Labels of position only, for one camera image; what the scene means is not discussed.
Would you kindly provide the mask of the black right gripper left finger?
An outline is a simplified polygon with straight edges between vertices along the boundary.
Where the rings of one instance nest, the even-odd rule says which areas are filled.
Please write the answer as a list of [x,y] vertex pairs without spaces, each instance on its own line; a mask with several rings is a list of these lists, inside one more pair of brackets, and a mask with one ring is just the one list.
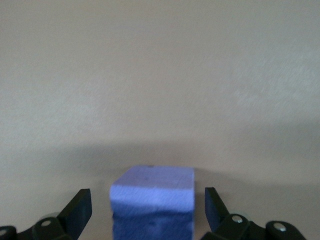
[[17,232],[12,225],[0,227],[2,240],[77,240],[92,216],[89,188],[80,189],[56,217],[46,217]]

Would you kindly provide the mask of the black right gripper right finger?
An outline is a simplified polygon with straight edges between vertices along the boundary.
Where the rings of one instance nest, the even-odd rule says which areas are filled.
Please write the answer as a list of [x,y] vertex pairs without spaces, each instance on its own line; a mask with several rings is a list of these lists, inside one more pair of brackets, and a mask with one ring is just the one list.
[[230,213],[214,187],[204,191],[204,208],[210,231],[203,240],[304,240],[304,235],[292,224],[273,220],[265,227],[243,215]]

